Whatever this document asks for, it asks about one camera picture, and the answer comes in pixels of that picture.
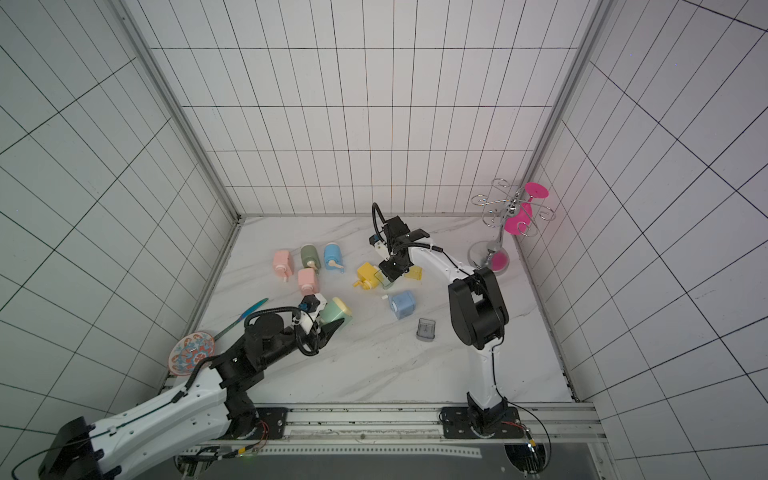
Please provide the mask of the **clear yellow sharpener tray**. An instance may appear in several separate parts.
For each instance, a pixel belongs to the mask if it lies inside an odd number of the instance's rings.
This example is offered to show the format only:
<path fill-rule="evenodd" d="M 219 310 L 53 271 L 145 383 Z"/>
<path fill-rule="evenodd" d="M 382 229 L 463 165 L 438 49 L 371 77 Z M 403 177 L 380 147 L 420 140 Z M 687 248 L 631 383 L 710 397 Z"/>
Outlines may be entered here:
<path fill-rule="evenodd" d="M 422 279 L 422 269 L 418 266 L 411 266 L 408 271 L 404 273 L 404 277 L 411 280 L 420 281 Z"/>

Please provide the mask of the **clear mint sharpener tray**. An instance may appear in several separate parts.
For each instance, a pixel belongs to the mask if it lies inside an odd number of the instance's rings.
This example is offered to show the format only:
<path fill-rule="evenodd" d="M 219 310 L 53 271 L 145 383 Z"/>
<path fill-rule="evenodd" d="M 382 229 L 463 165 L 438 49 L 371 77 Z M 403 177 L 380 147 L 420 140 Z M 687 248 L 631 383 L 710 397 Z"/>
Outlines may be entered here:
<path fill-rule="evenodd" d="M 384 290 L 388 290 L 392 286 L 392 281 L 390 281 L 382 271 L 377 271 L 374 274 L 374 277 L 376 278 L 376 280 L 379 282 L 379 285 Z"/>

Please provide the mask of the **yellow pencil sharpener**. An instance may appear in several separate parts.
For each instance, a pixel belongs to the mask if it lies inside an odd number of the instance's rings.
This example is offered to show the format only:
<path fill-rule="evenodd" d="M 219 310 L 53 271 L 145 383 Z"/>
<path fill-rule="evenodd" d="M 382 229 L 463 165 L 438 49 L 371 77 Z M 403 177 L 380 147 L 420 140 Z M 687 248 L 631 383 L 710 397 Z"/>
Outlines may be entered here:
<path fill-rule="evenodd" d="M 356 271 L 357 280 L 353 284 L 354 288 L 361 288 L 365 291 L 374 290 L 381 285 L 379 269 L 371 263 L 362 264 Z"/>

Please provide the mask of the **mint green pencil sharpener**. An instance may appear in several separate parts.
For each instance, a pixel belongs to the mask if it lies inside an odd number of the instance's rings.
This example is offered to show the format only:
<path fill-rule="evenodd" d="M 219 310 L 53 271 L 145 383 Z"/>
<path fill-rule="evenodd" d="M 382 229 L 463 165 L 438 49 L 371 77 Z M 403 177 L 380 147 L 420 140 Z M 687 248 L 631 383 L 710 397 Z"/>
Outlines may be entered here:
<path fill-rule="evenodd" d="M 351 318 L 352 312 L 349 307 L 339 297 L 333 297 L 320 312 L 318 322 L 326 325 L 338 320 L 345 322 Z"/>

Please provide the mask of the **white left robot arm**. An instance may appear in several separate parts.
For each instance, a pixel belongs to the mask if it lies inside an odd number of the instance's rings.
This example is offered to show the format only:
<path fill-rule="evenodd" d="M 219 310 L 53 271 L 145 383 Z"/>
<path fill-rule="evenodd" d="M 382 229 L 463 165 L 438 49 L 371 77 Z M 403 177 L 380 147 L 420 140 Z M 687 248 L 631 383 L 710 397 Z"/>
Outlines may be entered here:
<path fill-rule="evenodd" d="M 37 461 L 40 479 L 130 479 L 189 447 L 248 436 L 261 422 L 248 392 L 266 369 L 294 351 L 318 355 L 344 323 L 321 324 L 320 316 L 304 305 L 251 313 L 239 339 L 199 361 L 184 383 L 112 417 L 68 422 L 11 477 Z"/>

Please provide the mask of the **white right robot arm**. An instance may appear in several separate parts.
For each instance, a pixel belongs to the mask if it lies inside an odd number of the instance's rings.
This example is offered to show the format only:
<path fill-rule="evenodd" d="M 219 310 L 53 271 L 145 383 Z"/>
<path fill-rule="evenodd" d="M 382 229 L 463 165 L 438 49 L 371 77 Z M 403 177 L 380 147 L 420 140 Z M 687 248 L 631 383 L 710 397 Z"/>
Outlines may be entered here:
<path fill-rule="evenodd" d="M 410 229 L 398 216 L 385 218 L 376 203 L 371 216 L 374 234 L 369 243 L 383 257 L 374 277 L 382 286 L 393 285 L 418 266 L 435 273 L 447 288 L 450 324 L 461 343 L 471 348 L 470 431 L 490 438 L 502 428 L 513 428 L 533 445 L 530 431 L 507 418 L 515 406 L 497 386 L 495 349 L 503 344 L 510 317 L 495 273 L 487 267 L 469 269 L 436 245 L 426 231 Z"/>

